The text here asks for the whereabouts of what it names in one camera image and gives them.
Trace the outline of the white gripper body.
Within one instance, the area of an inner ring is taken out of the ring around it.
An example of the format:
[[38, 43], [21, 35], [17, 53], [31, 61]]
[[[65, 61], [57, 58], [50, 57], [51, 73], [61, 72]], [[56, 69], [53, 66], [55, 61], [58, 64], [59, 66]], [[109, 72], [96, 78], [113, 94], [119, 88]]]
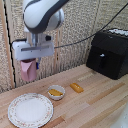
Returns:
[[41, 46], [31, 46], [27, 41], [15, 41], [12, 47], [18, 61], [51, 56], [54, 53], [54, 44], [51, 41]]

